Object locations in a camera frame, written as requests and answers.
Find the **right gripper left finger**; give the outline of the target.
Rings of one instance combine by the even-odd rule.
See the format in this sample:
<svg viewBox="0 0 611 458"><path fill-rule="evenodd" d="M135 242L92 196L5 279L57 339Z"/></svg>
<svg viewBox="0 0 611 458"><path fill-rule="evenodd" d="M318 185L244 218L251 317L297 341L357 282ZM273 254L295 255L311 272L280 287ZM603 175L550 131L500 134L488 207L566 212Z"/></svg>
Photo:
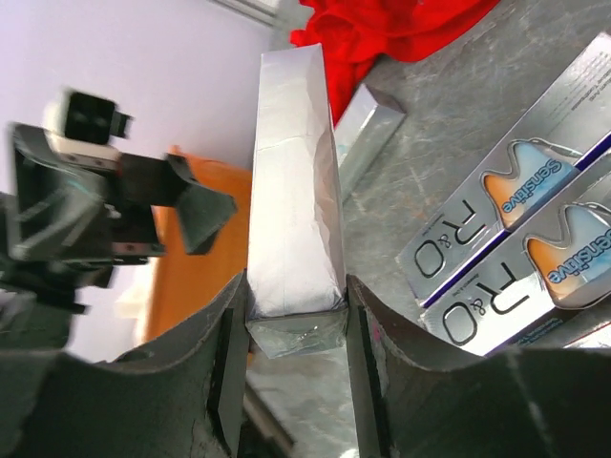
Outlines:
<svg viewBox="0 0 611 458"><path fill-rule="evenodd" d="M113 362L1 353L5 457L234 457L248 352L247 284Z"/></svg>

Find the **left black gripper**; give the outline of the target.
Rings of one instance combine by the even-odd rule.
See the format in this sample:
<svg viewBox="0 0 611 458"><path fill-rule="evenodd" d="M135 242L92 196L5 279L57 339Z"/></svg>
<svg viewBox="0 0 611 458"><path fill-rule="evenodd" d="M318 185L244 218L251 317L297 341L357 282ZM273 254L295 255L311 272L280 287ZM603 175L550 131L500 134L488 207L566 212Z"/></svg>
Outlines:
<svg viewBox="0 0 611 458"><path fill-rule="evenodd" d="M9 126L14 190L1 197L1 345L62 348L87 311L79 289L108 287L116 267L164 255L151 207L175 209L185 252L205 255L237 212L183 156L124 154L70 162L42 128Z"/></svg>

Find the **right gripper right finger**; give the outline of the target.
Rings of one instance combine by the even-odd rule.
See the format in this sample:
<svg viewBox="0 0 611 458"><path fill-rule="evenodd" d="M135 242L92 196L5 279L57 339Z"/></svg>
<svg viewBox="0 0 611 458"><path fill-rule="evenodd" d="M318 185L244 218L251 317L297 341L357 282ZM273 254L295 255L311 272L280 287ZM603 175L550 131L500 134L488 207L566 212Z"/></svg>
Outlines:
<svg viewBox="0 0 611 458"><path fill-rule="evenodd" d="M347 353L364 457L606 457L610 353L512 347L480 358L348 277Z"/></svg>

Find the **silver toothpaste box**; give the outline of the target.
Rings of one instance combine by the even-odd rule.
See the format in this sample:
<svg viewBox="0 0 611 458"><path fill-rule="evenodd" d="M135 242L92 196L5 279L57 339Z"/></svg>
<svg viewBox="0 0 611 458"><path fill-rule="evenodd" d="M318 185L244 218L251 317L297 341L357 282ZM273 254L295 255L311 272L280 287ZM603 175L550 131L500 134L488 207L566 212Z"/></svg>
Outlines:
<svg viewBox="0 0 611 458"><path fill-rule="evenodd" d="M335 127L342 200L390 141L406 112L391 95L362 83Z"/></svg>
<svg viewBox="0 0 611 458"><path fill-rule="evenodd" d="M342 202L319 45L261 58L246 274L246 326L268 358L343 343Z"/></svg>

